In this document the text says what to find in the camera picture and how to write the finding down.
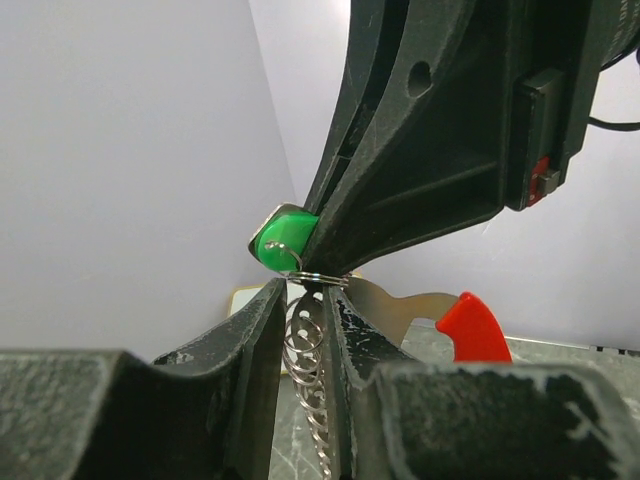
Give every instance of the green object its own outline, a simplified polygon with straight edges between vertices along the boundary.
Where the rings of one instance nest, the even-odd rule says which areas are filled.
[[[304,211],[276,216],[258,234],[255,245],[258,260],[265,267],[276,272],[299,270],[300,266],[293,255],[282,248],[267,248],[267,244],[269,242],[284,244],[301,256],[316,223],[318,223],[318,217]]]

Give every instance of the gray floor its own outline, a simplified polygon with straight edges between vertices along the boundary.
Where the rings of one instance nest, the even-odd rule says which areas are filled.
[[[584,365],[600,371],[618,388],[640,428],[639,358],[522,340],[509,340],[508,343],[513,360],[517,363]],[[433,328],[412,326],[402,346],[408,353],[425,362],[453,359],[451,341]],[[269,478],[321,478],[306,419],[298,404],[291,379],[287,376],[283,376],[280,382]]]

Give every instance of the coil spring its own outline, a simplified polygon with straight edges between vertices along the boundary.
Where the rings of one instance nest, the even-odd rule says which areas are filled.
[[[312,293],[287,306],[287,324],[282,360],[293,380],[318,454],[323,480],[331,479],[329,429],[325,403],[322,341],[322,304]]]

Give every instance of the screw hole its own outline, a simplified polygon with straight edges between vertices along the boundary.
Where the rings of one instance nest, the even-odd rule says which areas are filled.
[[[418,62],[409,72],[407,90],[412,97],[419,97],[431,88],[431,68],[427,62]]]

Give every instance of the gray wall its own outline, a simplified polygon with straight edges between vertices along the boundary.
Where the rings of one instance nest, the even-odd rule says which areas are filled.
[[[0,3],[0,347],[151,358],[293,190],[245,0]]]
[[[317,168],[346,51],[349,0],[251,0],[298,201]],[[629,58],[602,75],[594,113],[640,119]],[[470,290],[513,335],[640,348],[640,133],[590,128],[567,183],[535,208],[379,259],[396,295]]]

